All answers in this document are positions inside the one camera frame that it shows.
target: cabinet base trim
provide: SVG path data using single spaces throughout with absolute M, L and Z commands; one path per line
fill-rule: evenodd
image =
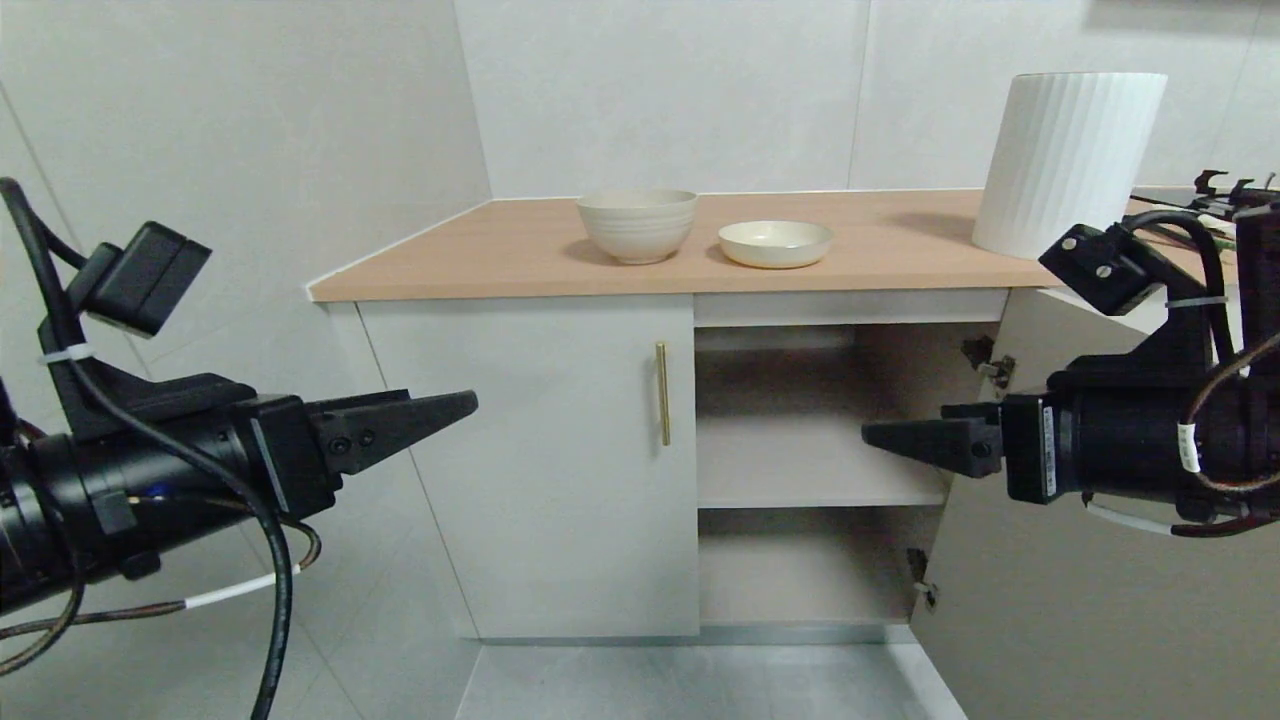
M 609 647 L 694 644 L 886 644 L 915 643 L 905 623 L 864 625 L 704 625 L 698 635 L 599 638 L 483 638 L 492 646 Z

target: white cylindrical vase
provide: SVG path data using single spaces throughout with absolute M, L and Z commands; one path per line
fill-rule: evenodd
M 978 247 L 1039 258 L 1075 223 L 1124 215 L 1167 76 L 1014 78 L 974 225 Z

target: cabinet door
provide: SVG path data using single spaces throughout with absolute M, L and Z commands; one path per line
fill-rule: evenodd
M 1079 355 L 1130 350 L 1158 327 L 1153 305 L 1117 320 L 1018 291 L 996 355 L 1016 357 L 1014 387 L 1034 387 Z M 1078 497 L 1014 502 L 1002 474 L 956 478 L 927 571 L 937 607 L 918 601 L 911 629 L 973 720 L 1271 717 L 1277 547 L 1280 528 L 1161 537 L 1088 515 Z
M 388 387 L 479 395 L 413 459 L 481 638 L 698 633 L 690 296 L 360 311 Z

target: grey floor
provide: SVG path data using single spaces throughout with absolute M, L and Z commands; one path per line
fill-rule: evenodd
M 918 644 L 494 647 L 457 720 L 965 720 Z

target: black robotic arm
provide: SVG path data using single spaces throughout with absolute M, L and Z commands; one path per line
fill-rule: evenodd
M 73 624 L 154 616 L 238 592 L 275 587 L 268 660 L 252 717 L 269 715 L 288 642 L 292 575 L 315 560 L 319 537 L 301 521 L 332 507 L 356 474 L 466 418 L 474 392 L 411 398 L 407 391 L 305 402 L 265 396 L 214 374 L 152 383 L 96 357 L 81 314 L 151 337 L 207 260 L 209 249 L 146 223 L 119 249 L 88 258 L 61 242 L 22 188 L 0 196 L 31 259 L 47 316 L 38 338 L 70 429 L 44 436 L 19 419 L 0 383 L 0 615 L 70 591 L 58 619 L 0 629 L 44 634 L 0 661 L 0 675 L 36 660 Z M 77 269 L 64 288 L 52 255 Z M 274 573 L 198 600 L 79 615 L 86 583 L 160 569 L 160 553 L 255 518 Z M 308 533 L 289 559 L 282 525 Z
M 946 406 L 938 420 L 867 425 L 863 438 L 973 478 L 1000 471 L 1004 457 L 1019 501 L 1078 492 L 1087 506 L 1094 493 L 1171 503 L 1187 521 L 1165 527 L 1174 536 L 1224 537 L 1280 519 L 1280 200 L 1266 202 L 1233 217 L 1239 352 L 1212 238 L 1194 213 L 1144 213 L 1105 232 L 1075 225 L 1041 264 L 1106 315 L 1165 286 L 1167 322 L 1126 355 L 1078 357 L 1044 392 Z M 1189 232 L 1207 286 L 1134 237 L 1151 224 Z

